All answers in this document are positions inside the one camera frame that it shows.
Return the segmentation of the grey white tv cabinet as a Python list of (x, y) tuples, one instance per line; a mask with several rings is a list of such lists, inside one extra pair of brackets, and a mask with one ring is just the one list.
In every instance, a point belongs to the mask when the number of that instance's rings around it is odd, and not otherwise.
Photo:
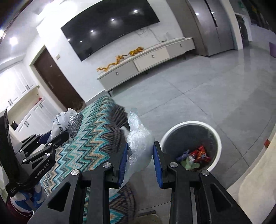
[(101, 73), (97, 79), (105, 91), (110, 92), (136, 75), (194, 49), (193, 38), (175, 38), (124, 59), (120, 64), (112, 66), (108, 71)]

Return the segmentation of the white plastic bag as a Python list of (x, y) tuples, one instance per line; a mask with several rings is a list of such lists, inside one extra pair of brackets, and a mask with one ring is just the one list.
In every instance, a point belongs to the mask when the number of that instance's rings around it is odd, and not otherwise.
[(69, 139), (73, 139), (79, 132), (82, 124), (83, 115), (75, 110), (68, 108), (67, 111), (58, 113), (54, 120), (51, 129), (51, 134), (48, 140), (52, 140), (63, 132), (69, 134)]

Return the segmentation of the white shoe cabinet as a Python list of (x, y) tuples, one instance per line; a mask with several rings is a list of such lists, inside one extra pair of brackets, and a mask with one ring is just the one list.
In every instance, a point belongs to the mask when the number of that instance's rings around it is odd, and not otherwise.
[(1, 111), (5, 110), (19, 141), (50, 131), (58, 114), (22, 63), (1, 71)]

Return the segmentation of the purple stool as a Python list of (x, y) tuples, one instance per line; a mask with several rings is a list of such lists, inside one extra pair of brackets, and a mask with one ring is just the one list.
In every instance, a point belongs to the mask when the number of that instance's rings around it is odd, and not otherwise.
[(269, 42), (269, 53), (272, 57), (276, 58), (276, 44)]

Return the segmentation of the black wall television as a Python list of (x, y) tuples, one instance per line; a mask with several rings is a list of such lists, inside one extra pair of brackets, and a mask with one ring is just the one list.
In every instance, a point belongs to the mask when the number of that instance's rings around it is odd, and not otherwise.
[(148, 1), (100, 1), (73, 17), (61, 30), (83, 61), (118, 38), (159, 22)]

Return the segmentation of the white rimmed trash bin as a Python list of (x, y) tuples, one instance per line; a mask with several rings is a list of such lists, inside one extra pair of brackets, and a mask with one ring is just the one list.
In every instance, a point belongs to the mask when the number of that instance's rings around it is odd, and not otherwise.
[(210, 162), (200, 170), (212, 171), (217, 165), (222, 143), (217, 131), (209, 124), (200, 121), (185, 121), (170, 128), (160, 141), (162, 151), (173, 159), (181, 156), (185, 151), (199, 149), (203, 146)]

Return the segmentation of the dark brown entrance door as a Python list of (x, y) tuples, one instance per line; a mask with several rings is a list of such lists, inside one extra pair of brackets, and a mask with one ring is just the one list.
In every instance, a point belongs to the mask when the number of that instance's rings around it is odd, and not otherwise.
[(44, 49), (34, 62), (34, 67), (65, 108), (80, 111), (86, 106), (85, 101), (64, 76), (47, 49)]

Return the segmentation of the silver double door refrigerator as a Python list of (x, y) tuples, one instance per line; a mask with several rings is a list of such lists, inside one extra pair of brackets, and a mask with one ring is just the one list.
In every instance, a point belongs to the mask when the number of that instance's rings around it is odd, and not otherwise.
[(231, 26), (220, 1), (167, 1), (184, 37), (193, 38), (196, 53), (205, 57), (234, 49)]

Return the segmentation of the washing machine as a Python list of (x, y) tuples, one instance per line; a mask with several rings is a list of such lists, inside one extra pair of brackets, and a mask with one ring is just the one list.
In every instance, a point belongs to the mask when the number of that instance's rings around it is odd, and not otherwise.
[(235, 16), (239, 25), (243, 48), (246, 48), (253, 41), (249, 19), (241, 14), (235, 14)]

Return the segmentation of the clear plastic bag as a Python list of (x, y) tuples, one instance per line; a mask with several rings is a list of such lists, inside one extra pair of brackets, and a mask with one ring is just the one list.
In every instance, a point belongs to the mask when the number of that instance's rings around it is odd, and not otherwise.
[(127, 136), (128, 154), (125, 166), (124, 186), (131, 176), (145, 169), (152, 160), (154, 150), (154, 136), (147, 129), (138, 116), (137, 108), (131, 108), (128, 117), (130, 132)]

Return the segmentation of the golden dragon ornament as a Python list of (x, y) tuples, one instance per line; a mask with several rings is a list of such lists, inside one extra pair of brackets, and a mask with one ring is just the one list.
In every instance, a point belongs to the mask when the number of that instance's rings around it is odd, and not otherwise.
[(143, 48), (143, 47), (138, 47), (138, 48), (136, 48), (136, 49), (134, 49), (134, 50), (131, 50), (131, 51), (130, 51), (128, 54), (126, 54), (126, 55), (117, 55), (117, 56), (115, 57), (115, 59), (116, 59), (115, 62), (108, 64), (106, 67), (98, 67), (98, 68), (96, 69), (96, 71), (97, 71), (97, 72), (99, 72), (99, 71), (107, 72), (111, 66), (115, 66), (115, 65), (120, 64), (121, 61), (123, 61), (126, 57), (133, 57), (133, 56), (135, 56), (135, 55), (137, 55), (138, 53), (143, 52), (143, 51), (144, 51), (144, 48)]

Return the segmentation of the beige coffee table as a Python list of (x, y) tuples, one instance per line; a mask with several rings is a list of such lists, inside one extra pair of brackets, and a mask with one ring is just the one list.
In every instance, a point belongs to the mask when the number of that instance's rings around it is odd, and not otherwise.
[(275, 208), (275, 136), (228, 193), (252, 223), (264, 223)]

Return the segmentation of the red snack wrapper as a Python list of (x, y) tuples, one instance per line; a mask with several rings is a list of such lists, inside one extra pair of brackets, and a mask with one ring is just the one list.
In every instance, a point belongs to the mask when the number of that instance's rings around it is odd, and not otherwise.
[(211, 161), (211, 158), (207, 156), (204, 146), (200, 146), (198, 149), (192, 151), (189, 156), (194, 159), (195, 163), (206, 164)]

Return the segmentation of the zigzag patterned blanket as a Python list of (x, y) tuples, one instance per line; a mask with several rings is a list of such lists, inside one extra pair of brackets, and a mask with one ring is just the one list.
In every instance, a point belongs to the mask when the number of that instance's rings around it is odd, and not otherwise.
[[(73, 169), (90, 171), (110, 158), (127, 127), (123, 106), (105, 95), (87, 106), (80, 129), (73, 140), (56, 149), (55, 165), (40, 181), (49, 196)], [(129, 184), (110, 195), (110, 223), (129, 223), (136, 213), (136, 202)]]

